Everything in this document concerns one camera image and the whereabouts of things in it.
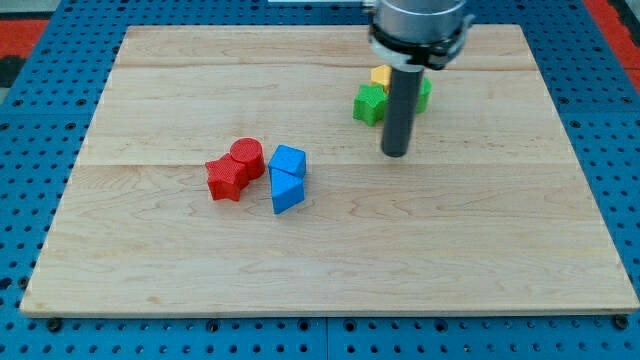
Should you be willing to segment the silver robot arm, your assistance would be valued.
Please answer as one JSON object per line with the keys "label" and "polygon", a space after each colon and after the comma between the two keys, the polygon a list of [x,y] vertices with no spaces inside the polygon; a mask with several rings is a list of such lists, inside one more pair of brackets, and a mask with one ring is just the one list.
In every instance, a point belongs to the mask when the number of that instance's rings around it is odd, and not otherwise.
{"label": "silver robot arm", "polygon": [[396,70],[442,70],[461,53],[473,21],[465,0],[377,0],[368,40]]}

